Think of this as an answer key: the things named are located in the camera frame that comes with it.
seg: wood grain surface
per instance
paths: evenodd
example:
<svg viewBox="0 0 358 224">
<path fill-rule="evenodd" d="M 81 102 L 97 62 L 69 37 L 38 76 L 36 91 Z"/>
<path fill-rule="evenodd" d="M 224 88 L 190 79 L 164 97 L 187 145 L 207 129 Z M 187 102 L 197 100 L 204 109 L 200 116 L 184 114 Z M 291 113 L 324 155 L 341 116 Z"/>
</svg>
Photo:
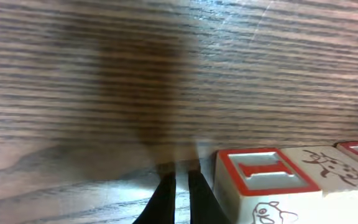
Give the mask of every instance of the wood grain surface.
<svg viewBox="0 0 358 224">
<path fill-rule="evenodd" d="M 344 140 L 358 0 L 0 0 L 1 224 L 132 223 L 189 160 Z"/>
</svg>

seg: row of blocks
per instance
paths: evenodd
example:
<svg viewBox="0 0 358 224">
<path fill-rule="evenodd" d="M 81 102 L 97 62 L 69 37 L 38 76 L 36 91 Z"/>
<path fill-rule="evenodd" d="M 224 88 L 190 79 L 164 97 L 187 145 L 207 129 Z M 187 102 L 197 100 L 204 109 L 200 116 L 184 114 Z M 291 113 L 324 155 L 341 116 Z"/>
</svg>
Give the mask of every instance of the row of blocks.
<svg viewBox="0 0 358 224">
<path fill-rule="evenodd" d="M 358 142 L 222 150 L 215 172 L 233 223 L 358 223 Z"/>
</svg>

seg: cartoon animal illustration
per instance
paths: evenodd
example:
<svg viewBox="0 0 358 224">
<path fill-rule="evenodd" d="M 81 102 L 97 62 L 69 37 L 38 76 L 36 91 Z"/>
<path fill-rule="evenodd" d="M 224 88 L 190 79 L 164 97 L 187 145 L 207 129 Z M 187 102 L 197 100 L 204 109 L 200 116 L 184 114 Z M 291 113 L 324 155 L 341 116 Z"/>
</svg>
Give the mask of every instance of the cartoon animal illustration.
<svg viewBox="0 0 358 224">
<path fill-rule="evenodd" d="M 291 224 L 298 220 L 298 215 L 293 212 L 284 212 L 277 208 L 280 202 L 258 203 L 252 216 L 252 224 Z"/>
<path fill-rule="evenodd" d="M 339 159 L 335 159 L 332 157 L 327 156 L 323 152 L 320 154 L 309 151 L 303 150 L 305 152 L 310 153 L 311 161 L 302 160 L 305 163 L 309 164 L 319 164 L 323 170 L 321 171 L 320 175 L 324 178 L 327 178 L 328 174 L 335 174 L 337 175 L 343 182 L 356 187 L 357 185 L 352 183 L 350 180 L 358 180 L 358 171 L 350 166 L 349 164 L 340 161 Z"/>
</svg>

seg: red letter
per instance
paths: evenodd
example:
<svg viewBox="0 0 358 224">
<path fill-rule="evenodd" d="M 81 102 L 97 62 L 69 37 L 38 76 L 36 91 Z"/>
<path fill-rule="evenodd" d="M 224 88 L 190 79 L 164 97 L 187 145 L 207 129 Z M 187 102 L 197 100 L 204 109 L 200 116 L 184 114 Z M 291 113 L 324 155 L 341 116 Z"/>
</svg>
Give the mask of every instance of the red letter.
<svg viewBox="0 0 358 224">
<path fill-rule="evenodd" d="M 277 161 L 276 164 L 272 165 L 261 165 L 261 166 L 246 166 L 244 164 L 239 164 L 241 171 L 250 177 L 253 174 L 262 174 L 262 173 L 272 173 L 272 172 L 286 172 L 287 174 L 293 174 L 292 171 L 286 167 L 282 161 Z"/>
</svg>

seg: brown wood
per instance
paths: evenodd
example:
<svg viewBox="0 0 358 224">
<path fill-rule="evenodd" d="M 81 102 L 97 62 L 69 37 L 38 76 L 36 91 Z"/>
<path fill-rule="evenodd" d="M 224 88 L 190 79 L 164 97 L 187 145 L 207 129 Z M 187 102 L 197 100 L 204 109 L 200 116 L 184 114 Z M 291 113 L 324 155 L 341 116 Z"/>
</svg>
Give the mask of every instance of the brown wood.
<svg viewBox="0 0 358 224">
<path fill-rule="evenodd" d="M 132 223 L 169 162 L 351 140 L 358 0 L 0 0 L 2 224 Z"/>
</svg>

